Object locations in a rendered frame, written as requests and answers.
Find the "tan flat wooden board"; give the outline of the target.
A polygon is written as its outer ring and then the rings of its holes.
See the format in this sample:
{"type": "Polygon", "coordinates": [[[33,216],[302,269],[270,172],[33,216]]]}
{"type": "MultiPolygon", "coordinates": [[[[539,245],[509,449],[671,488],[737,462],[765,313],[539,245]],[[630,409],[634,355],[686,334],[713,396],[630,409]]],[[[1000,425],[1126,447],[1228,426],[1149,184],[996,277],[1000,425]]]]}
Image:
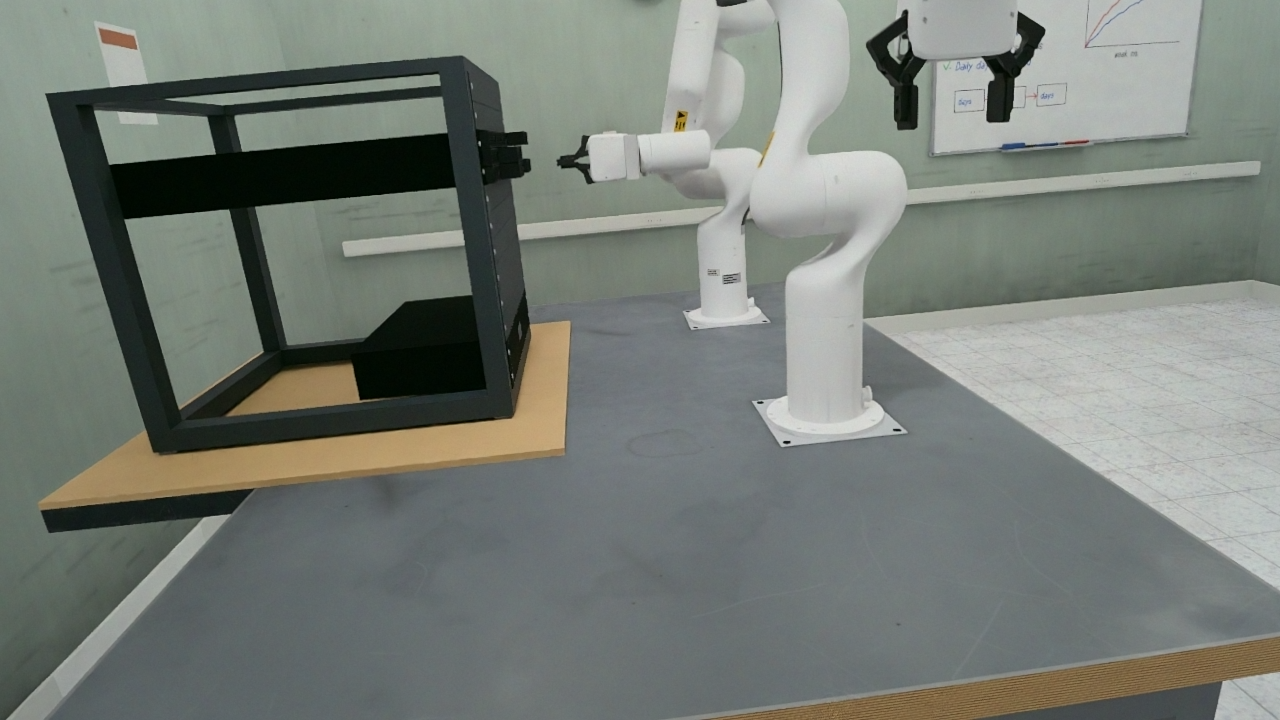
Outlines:
{"type": "MultiPolygon", "coordinates": [[[[38,502],[40,510],[564,455],[571,322],[532,324],[512,418],[154,454],[147,432],[38,502]]],[[[351,359],[282,368],[221,416],[360,404],[351,359]]]]}

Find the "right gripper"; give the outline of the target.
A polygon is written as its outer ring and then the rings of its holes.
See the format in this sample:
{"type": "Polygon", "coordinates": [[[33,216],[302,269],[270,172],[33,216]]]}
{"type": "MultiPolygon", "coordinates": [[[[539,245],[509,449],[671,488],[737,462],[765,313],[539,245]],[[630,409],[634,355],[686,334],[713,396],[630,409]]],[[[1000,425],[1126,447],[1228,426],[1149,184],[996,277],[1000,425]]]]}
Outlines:
{"type": "Polygon", "coordinates": [[[577,168],[588,184],[623,181],[626,179],[623,135],[582,135],[579,151],[573,155],[562,155],[556,161],[561,169],[577,168]],[[586,156],[589,164],[573,161],[586,156]],[[591,170],[591,177],[588,170],[591,170]]]}

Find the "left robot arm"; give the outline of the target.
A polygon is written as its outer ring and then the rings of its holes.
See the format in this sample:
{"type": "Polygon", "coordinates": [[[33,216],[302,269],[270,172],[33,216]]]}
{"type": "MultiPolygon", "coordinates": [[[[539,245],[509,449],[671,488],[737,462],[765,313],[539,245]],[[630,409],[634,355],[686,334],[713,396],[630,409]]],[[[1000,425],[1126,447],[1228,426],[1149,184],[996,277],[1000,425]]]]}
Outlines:
{"type": "Polygon", "coordinates": [[[780,29],[782,87],[750,191],[753,220],[780,238],[837,233],[787,275],[787,396],[769,405],[767,419],[791,436],[863,436],[884,419],[870,386],[861,388],[864,277],[902,215],[908,183],[884,152],[808,154],[813,131],[849,85],[847,17],[837,0],[765,1],[780,29]]]}

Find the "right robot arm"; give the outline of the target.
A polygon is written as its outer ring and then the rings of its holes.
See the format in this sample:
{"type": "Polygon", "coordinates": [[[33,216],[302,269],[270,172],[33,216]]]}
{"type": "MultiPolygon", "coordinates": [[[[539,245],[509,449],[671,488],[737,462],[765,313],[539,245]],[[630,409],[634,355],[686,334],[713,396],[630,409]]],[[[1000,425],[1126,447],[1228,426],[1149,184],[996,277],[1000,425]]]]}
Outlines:
{"type": "Polygon", "coordinates": [[[748,299],[745,260],[745,222],[762,154],[714,149],[739,119],[745,85],[724,40],[762,33],[774,18],[765,0],[682,0],[660,135],[623,135],[627,181],[639,179],[639,172],[659,173],[686,199],[726,199],[698,225],[701,307],[689,313],[695,324],[739,325],[762,316],[748,299]]]}

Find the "dark grey metal rack frame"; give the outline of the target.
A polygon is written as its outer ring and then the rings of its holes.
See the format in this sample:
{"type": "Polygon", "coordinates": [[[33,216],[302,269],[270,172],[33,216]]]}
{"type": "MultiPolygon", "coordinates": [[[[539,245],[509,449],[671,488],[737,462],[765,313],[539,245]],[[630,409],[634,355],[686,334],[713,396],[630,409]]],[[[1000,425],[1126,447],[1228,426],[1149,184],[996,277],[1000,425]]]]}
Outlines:
{"type": "Polygon", "coordinates": [[[515,415],[532,334],[512,181],[486,184],[479,133],[506,132],[500,88],[466,56],[45,95],[154,454],[515,415]],[[442,88],[163,100],[436,74],[442,88]],[[424,97],[443,97],[448,133],[242,152],[236,126],[237,115],[424,97]],[[93,110],[207,117],[216,154],[109,165],[93,110]],[[457,191],[472,295],[406,301],[365,338],[287,345],[255,208],[447,188],[457,191]],[[179,410],[125,219],[227,209],[264,352],[179,410]],[[388,400],[221,416],[282,366],[347,359],[360,401],[388,400]],[[428,395],[456,389],[474,391],[428,395]],[[408,395],[426,396],[389,398],[408,395]]]}

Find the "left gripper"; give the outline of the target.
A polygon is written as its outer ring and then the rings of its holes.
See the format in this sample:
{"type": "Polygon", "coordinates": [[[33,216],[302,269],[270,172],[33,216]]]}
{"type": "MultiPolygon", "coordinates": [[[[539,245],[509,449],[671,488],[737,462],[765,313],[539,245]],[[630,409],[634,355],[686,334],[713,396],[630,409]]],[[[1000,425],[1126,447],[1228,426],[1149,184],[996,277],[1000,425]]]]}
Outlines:
{"type": "Polygon", "coordinates": [[[896,20],[869,38],[867,50],[893,87],[897,129],[918,127],[919,87],[914,79],[925,63],[978,58],[995,76],[988,83],[986,120],[1007,123],[1015,78],[1034,56],[1044,33],[1043,26],[1018,12],[1018,0],[899,0],[896,20]],[[1011,53],[1016,33],[1021,42],[1011,53]],[[900,63],[890,55],[893,38],[900,63]],[[906,54],[900,54],[901,38],[908,38],[906,54]]]}

